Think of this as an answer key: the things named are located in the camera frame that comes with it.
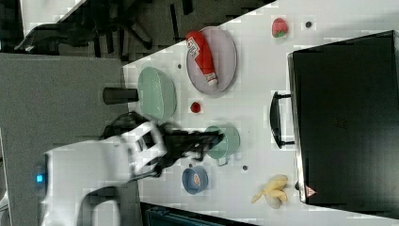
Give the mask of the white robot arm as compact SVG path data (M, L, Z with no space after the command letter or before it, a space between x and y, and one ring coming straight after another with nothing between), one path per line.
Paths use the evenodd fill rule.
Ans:
M96 219L104 203L114 205L106 222L122 226L121 186L158 177L181 158L200 161L223 137L220 132L168 131L145 121L119 135L47 151L35 175L39 226L105 226Z

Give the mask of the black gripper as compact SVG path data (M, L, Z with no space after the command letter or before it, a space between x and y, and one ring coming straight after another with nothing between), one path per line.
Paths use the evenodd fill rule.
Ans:
M159 159L159 167L170 167L180 158L201 162L206 155L203 145L215 146L224 139L219 132L187 132L173 130L170 123L159 126L167 153Z

